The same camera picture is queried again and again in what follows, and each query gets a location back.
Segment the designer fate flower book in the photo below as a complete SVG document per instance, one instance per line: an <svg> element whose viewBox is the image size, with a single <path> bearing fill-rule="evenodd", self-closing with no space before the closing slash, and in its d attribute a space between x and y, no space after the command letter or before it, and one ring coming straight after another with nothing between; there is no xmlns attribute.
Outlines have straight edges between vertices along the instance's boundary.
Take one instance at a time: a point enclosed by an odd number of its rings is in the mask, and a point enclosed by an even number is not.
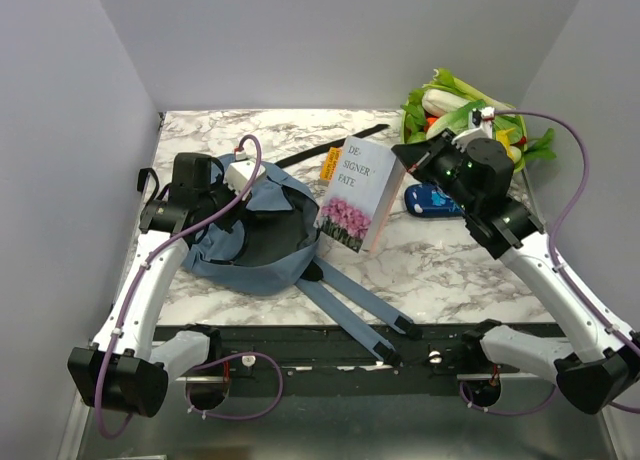
<svg viewBox="0 0 640 460"><path fill-rule="evenodd" d="M405 173L389 146L347 138L315 226L355 252L373 251Z"/></svg>

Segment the blue student backpack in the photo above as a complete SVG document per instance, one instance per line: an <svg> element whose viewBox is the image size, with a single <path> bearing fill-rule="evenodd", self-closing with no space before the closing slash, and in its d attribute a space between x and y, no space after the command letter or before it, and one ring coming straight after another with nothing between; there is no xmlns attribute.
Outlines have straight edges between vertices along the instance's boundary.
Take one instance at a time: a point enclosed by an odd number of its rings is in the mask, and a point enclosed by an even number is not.
<svg viewBox="0 0 640 460"><path fill-rule="evenodd" d="M231 233L208 227L180 265L229 290L275 295L294 286L378 361L401 362L395 347L336 298L341 293L392 330L419 336L413 320L317 256L319 206L309 188L284 171L296 157L261 164L264 172Z"/></svg>

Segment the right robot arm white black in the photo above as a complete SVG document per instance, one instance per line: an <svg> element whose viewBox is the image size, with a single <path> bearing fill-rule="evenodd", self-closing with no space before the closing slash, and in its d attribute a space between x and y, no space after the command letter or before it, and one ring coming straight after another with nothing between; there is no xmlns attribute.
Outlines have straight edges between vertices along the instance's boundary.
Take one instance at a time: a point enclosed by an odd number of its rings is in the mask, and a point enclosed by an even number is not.
<svg viewBox="0 0 640 460"><path fill-rule="evenodd" d="M553 383L578 410L596 414L639 380L639 334L567 266L556 265L539 219L509 194L514 163L489 138L458 145L450 132L392 147L406 171L431 183L464 213L472 238L544 305L565 337L541 338L486 320L464 337L460 359L480 372L514 367Z"/></svg>

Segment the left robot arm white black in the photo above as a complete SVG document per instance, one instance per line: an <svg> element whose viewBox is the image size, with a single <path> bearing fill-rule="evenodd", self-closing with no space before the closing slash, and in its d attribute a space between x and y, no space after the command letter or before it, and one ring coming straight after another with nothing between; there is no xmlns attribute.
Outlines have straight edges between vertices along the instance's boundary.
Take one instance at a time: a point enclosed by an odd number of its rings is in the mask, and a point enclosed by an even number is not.
<svg viewBox="0 0 640 460"><path fill-rule="evenodd" d="M89 346L69 355L68 370L86 405L98 413L153 417L171 382L192 368L209 375L220 367L215 328L188 326L154 346L155 328L190 247L210 224L231 229L263 172L244 151L225 160L175 157L171 181L143 208L134 261L113 309Z"/></svg>

